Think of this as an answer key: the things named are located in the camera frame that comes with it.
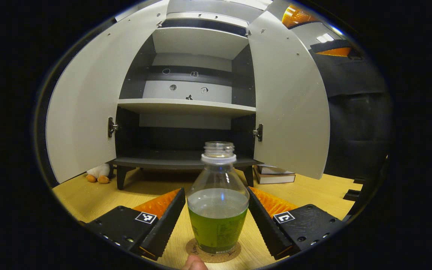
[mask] black background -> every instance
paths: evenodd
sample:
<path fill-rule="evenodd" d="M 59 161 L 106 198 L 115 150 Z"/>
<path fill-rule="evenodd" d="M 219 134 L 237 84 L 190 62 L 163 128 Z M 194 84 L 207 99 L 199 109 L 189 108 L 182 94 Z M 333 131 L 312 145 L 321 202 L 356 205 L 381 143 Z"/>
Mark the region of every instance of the black background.
<path fill-rule="evenodd" d="M 0 268 L 149 267 L 69 217 L 43 182 L 30 136 L 45 72 L 85 32 L 132 4 L 0 2 Z M 341 26 L 357 34 L 388 80 L 394 101 L 390 176 L 348 227 L 281 267 L 432 269 L 432 1 L 318 5 L 354 29 Z"/>

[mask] cabinet hinge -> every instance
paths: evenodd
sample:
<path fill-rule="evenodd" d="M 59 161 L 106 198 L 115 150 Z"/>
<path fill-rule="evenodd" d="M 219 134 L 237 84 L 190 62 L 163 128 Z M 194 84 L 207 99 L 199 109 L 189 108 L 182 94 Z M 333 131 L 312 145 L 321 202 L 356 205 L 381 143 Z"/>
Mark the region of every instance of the cabinet hinge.
<path fill-rule="evenodd" d="M 252 134 L 258 137 L 258 142 L 261 142 L 263 140 L 263 125 L 259 124 L 257 130 L 253 130 Z"/>
<path fill-rule="evenodd" d="M 108 118 L 108 138 L 113 137 L 113 132 L 119 128 L 117 124 L 113 123 L 112 117 Z"/>

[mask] white shelf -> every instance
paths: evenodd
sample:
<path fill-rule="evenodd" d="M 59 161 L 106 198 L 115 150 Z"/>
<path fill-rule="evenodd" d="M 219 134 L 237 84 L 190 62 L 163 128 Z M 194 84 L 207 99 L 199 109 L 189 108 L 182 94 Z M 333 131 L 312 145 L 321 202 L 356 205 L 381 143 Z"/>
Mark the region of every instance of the white shelf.
<path fill-rule="evenodd" d="M 239 26 L 244 29 L 248 27 L 248 22 L 245 20 L 207 12 L 174 12 L 167 14 L 166 20 L 171 19 L 198 19 L 213 22 L 222 22 L 225 24 L 231 24 L 233 26 Z"/>
<path fill-rule="evenodd" d="M 135 113 L 215 115 L 236 118 L 256 113 L 252 106 L 185 100 L 185 99 L 120 99 L 118 106 Z"/>
<path fill-rule="evenodd" d="M 191 53 L 233 60 L 248 38 L 214 29 L 165 27 L 153 32 L 156 53 Z"/>

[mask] open cabinet door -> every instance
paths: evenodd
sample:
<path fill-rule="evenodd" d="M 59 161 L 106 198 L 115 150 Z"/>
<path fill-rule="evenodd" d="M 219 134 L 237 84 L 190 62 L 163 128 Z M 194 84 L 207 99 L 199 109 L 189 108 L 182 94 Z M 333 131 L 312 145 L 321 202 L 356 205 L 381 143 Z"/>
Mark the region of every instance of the open cabinet door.
<path fill-rule="evenodd" d="M 319 70 L 298 37 L 271 13 L 248 29 L 256 127 L 263 124 L 254 159 L 320 179 L 329 148 L 329 106 Z"/>
<path fill-rule="evenodd" d="M 160 21 L 168 0 L 129 15 L 96 36 L 61 74 L 46 116 L 46 147 L 53 173 L 62 183 L 116 158 L 108 118 L 116 118 L 128 68 Z"/>

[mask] wooden table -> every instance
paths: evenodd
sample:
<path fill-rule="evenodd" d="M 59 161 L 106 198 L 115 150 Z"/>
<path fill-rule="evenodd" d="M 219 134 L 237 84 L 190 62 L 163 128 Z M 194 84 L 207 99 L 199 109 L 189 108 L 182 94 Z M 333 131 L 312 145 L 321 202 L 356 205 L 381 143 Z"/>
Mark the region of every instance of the wooden table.
<path fill-rule="evenodd" d="M 75 219 L 90 222 L 118 205 L 134 207 L 177 188 L 188 190 L 198 173 L 199 171 L 135 169 L 127 173 L 124 190 L 118 190 L 116 178 L 108 184 L 90 183 L 86 181 L 86 174 L 83 174 L 56 186 L 53 191 Z M 242 171 L 237 170 L 237 173 L 242 180 L 245 179 Z M 260 185 L 255 182 L 254 187 L 297 206 L 314 204 L 334 217 L 343 219 L 354 204 L 353 201 L 343 200 L 343 196 L 348 189 L 361 190 L 362 185 L 353 183 L 352 179 L 326 174 L 319 180 L 297 174 L 293 183 Z M 163 257 L 157 262 L 180 269 L 188 256 L 185 246 L 192 238 L 194 235 L 185 207 Z M 209 270 L 249 270 L 276 262 L 270 256 L 249 211 L 239 241 L 242 251 L 238 257 L 224 263 L 207 263 Z"/>

